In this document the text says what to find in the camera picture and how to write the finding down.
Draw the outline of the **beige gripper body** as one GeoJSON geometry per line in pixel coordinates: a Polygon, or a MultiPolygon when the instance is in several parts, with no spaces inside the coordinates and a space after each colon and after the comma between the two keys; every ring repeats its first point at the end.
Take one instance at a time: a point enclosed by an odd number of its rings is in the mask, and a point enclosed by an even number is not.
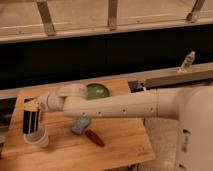
{"type": "Polygon", "coordinates": [[[46,92],[38,96],[37,102],[39,108],[43,112],[51,112],[54,110],[54,94],[51,92],[46,92]]]}

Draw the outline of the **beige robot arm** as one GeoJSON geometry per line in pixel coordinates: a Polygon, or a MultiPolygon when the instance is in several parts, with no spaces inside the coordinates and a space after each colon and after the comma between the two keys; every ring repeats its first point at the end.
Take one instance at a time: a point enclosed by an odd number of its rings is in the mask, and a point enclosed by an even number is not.
{"type": "Polygon", "coordinates": [[[159,117],[179,121],[175,171],[213,171],[213,86],[158,88],[88,100],[87,87],[70,84],[45,92],[43,112],[67,117],[159,117]]]}

